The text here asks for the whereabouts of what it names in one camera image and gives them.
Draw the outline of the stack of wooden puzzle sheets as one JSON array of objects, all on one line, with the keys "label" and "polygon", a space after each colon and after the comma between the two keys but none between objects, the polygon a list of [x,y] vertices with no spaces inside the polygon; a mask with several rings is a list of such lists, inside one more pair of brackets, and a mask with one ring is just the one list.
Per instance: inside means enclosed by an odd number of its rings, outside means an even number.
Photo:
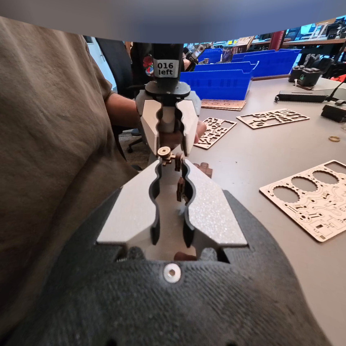
[{"label": "stack of wooden puzzle sheets", "polygon": [[202,99],[201,108],[241,111],[246,104],[245,100],[218,100],[218,99]]}]

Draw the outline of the black office chair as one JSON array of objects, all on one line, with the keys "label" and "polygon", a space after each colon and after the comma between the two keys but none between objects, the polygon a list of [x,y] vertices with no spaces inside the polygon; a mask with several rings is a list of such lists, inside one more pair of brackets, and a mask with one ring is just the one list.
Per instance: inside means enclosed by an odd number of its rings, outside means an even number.
[{"label": "black office chair", "polygon": [[98,37],[96,41],[115,79],[118,94],[133,99],[139,86],[133,84],[131,59],[123,41]]}]

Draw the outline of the person's left hand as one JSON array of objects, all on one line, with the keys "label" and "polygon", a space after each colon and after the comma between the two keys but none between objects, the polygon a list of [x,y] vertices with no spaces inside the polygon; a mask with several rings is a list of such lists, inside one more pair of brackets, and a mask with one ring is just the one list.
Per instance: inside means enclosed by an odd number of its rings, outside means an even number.
[{"label": "person's left hand", "polygon": [[[194,137],[194,143],[198,143],[201,136],[205,133],[207,126],[204,122],[198,121],[196,133]],[[183,134],[176,130],[172,133],[159,132],[159,147],[169,147],[171,150],[174,150],[178,147],[183,140]]]}]

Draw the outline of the small wooden gear assembly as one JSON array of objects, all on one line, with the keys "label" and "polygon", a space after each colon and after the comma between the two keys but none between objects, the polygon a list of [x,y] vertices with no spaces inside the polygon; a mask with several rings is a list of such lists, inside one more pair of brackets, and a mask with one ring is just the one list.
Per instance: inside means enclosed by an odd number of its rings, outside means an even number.
[{"label": "small wooden gear assembly", "polygon": [[160,147],[157,151],[157,155],[162,160],[162,166],[166,167],[169,164],[174,163],[174,170],[179,172],[183,161],[183,153],[172,153],[172,150],[168,146]]}]

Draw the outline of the long black flat device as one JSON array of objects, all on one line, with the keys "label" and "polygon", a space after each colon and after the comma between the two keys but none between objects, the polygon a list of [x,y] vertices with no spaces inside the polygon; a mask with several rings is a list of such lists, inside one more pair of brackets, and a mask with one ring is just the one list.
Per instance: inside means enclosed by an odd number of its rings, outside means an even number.
[{"label": "long black flat device", "polygon": [[305,103],[322,103],[326,101],[327,95],[323,91],[301,90],[288,91],[281,90],[274,98],[274,102],[305,102]]}]

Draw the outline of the red box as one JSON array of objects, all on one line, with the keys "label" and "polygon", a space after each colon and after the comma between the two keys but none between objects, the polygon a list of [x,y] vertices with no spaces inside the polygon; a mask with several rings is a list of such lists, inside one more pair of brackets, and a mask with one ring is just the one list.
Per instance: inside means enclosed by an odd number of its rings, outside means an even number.
[{"label": "red box", "polygon": [[278,51],[283,44],[285,36],[286,36],[286,30],[273,32],[271,36],[270,44],[269,44],[269,50]]}]

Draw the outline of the blue plastic bin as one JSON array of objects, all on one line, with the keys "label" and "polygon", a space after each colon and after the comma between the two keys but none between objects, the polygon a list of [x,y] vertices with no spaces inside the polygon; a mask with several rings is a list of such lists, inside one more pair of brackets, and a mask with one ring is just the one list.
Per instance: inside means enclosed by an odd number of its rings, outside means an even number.
[{"label": "blue plastic bin", "polygon": [[240,71],[242,74],[252,78],[254,77],[254,72],[259,63],[260,61],[255,61],[254,63],[245,61],[235,63],[201,64],[195,67],[194,72]]},{"label": "blue plastic bin", "polygon": [[278,51],[263,50],[239,53],[233,55],[231,62],[257,64],[253,77],[288,75],[291,73],[293,64],[300,51],[300,49],[280,49]]},{"label": "blue plastic bin", "polygon": [[202,64],[205,59],[208,59],[208,63],[210,64],[219,63],[222,58],[222,53],[222,48],[206,49],[198,57],[198,63]]},{"label": "blue plastic bin", "polygon": [[242,101],[252,75],[243,70],[183,72],[180,81],[187,83],[200,99]]}]

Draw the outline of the person's left forearm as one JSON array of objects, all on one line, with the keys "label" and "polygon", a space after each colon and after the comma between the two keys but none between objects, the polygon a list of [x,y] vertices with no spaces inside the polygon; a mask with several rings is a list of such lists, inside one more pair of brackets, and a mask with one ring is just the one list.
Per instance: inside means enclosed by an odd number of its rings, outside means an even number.
[{"label": "person's left forearm", "polygon": [[105,106],[112,126],[138,127],[140,115],[134,100],[112,93],[105,101]]}]

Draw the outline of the dark brown wooden pieces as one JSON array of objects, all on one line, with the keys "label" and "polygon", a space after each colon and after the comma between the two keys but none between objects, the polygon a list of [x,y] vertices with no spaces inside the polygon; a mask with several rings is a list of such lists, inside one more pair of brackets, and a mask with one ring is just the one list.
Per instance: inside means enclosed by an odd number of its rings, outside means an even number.
[{"label": "dark brown wooden pieces", "polygon": [[201,162],[200,164],[194,163],[193,165],[196,166],[200,171],[202,171],[210,179],[212,178],[213,169],[209,167],[208,163]]}]

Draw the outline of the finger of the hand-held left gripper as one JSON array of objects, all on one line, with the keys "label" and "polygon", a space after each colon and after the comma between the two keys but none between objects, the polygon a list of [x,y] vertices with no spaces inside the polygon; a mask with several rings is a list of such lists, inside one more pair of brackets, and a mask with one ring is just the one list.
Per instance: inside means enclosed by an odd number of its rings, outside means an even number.
[{"label": "finger of the hand-held left gripper", "polygon": [[185,157],[188,157],[195,141],[201,110],[201,100],[195,91],[191,91],[187,97],[176,103],[176,109],[181,113],[180,122],[183,126],[181,149]]},{"label": "finger of the hand-held left gripper", "polygon": [[141,134],[145,137],[146,144],[149,146],[152,153],[158,156],[158,113],[162,109],[162,104],[148,95],[145,90],[139,92],[135,102],[141,120]]}]

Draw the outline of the black box device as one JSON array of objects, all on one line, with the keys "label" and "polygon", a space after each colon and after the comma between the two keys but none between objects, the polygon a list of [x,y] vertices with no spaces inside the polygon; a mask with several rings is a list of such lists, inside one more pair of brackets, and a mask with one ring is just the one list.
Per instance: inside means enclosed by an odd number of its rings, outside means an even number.
[{"label": "black box device", "polygon": [[346,122],[346,101],[336,100],[328,101],[324,105],[321,117],[332,120],[337,123]]}]

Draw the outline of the grey desk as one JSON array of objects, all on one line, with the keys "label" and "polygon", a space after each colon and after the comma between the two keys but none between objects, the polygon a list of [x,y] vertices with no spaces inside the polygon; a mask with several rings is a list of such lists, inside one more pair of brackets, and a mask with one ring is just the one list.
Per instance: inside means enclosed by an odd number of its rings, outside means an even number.
[{"label": "grey desk", "polygon": [[[289,219],[259,188],[337,160],[345,163],[345,131],[341,124],[320,116],[319,103],[274,102],[287,79],[254,81],[241,112],[201,109],[208,117],[236,121],[209,150],[194,147],[188,159],[207,162],[212,179],[228,190],[272,234],[289,259],[305,299],[332,345],[345,345],[345,232],[323,243]],[[310,120],[251,129],[236,117],[287,108]]]}]

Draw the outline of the wooden puzzle sheet gear holes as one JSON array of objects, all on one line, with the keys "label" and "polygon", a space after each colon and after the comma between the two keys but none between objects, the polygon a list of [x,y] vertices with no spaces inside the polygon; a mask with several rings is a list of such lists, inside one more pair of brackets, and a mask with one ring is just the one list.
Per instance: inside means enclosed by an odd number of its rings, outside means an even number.
[{"label": "wooden puzzle sheet gear holes", "polygon": [[[316,241],[346,230],[345,163],[331,160],[259,188],[269,201]],[[292,191],[296,202],[283,201],[275,190]]]}]

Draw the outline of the wooden puzzle sheet small cutouts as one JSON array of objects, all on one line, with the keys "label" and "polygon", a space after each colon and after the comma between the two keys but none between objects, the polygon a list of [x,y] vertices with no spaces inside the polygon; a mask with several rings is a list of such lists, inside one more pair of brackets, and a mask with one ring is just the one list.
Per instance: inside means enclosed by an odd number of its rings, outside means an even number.
[{"label": "wooden puzzle sheet small cutouts", "polygon": [[208,150],[223,136],[225,136],[237,124],[236,121],[218,119],[214,117],[206,118],[203,123],[206,124],[206,131],[194,146]]}]

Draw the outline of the wooden model assembly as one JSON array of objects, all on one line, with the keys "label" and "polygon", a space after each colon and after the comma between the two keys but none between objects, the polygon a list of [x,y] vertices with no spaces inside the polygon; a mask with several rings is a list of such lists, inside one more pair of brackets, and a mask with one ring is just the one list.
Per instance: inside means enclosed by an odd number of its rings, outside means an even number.
[{"label": "wooden model assembly", "polygon": [[184,201],[185,205],[187,205],[190,200],[185,193],[185,179],[183,177],[180,177],[177,183],[176,199],[178,202]]}]

